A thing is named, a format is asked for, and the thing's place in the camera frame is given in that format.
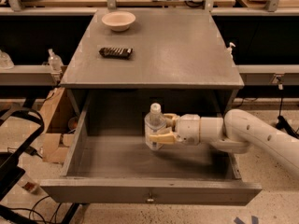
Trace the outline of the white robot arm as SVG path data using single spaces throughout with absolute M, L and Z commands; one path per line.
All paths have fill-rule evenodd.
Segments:
M 146 131 L 149 144 L 196 146 L 209 144 L 217 150 L 243 154 L 251 146 L 261 148 L 290 174 L 299 177 L 299 140 L 240 110 L 229 110 L 223 118 L 165 114 L 166 127 Z

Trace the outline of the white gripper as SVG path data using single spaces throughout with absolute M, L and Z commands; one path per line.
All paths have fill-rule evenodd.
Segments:
M 200 117 L 186 114 L 179 116 L 174 113 L 164 113 L 166 126 L 175 128 L 175 132 L 169 129 L 153 133 L 149 136 L 151 142 L 163 145 L 174 145 L 179 142 L 187 146 L 196 146 L 200 141 Z

